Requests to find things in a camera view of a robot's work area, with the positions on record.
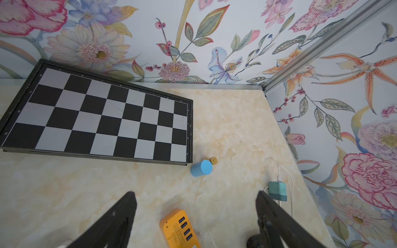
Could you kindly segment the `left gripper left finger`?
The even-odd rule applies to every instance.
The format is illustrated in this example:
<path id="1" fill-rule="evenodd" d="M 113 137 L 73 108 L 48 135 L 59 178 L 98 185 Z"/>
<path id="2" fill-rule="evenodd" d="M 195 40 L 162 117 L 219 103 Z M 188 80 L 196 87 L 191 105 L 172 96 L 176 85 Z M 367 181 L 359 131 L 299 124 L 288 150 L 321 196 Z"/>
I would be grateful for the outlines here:
<path id="1" fill-rule="evenodd" d="M 137 209 L 135 193 L 127 192 L 70 248 L 126 248 Z"/>

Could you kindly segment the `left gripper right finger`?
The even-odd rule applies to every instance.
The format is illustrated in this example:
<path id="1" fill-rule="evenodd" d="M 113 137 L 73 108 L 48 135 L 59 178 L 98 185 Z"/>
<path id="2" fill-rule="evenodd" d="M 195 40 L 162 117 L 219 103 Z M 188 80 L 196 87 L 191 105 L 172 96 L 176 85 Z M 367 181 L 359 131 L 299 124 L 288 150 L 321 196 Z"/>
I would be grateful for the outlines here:
<path id="1" fill-rule="evenodd" d="M 259 248 L 323 248 L 324 246 L 301 227 L 264 191 L 255 200 L 259 234 L 255 242 Z"/>

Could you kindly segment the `black electric shaver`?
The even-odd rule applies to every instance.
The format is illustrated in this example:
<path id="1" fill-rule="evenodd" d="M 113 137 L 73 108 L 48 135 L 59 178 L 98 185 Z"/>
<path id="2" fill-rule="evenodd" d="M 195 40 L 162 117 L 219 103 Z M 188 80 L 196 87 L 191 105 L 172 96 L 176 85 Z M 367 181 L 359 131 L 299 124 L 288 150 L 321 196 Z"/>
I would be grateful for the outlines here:
<path id="1" fill-rule="evenodd" d="M 253 235 L 247 240 L 247 248 L 262 248 L 260 234 Z"/>

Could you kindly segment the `teal USB charger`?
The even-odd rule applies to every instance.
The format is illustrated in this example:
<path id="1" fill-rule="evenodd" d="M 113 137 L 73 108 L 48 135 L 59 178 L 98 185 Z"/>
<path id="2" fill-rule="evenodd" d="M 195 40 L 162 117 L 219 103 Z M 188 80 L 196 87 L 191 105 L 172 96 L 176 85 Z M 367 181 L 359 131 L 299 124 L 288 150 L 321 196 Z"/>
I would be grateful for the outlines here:
<path id="1" fill-rule="evenodd" d="M 268 195 L 274 200 L 287 201 L 286 184 L 280 181 L 271 181 L 268 186 Z"/>

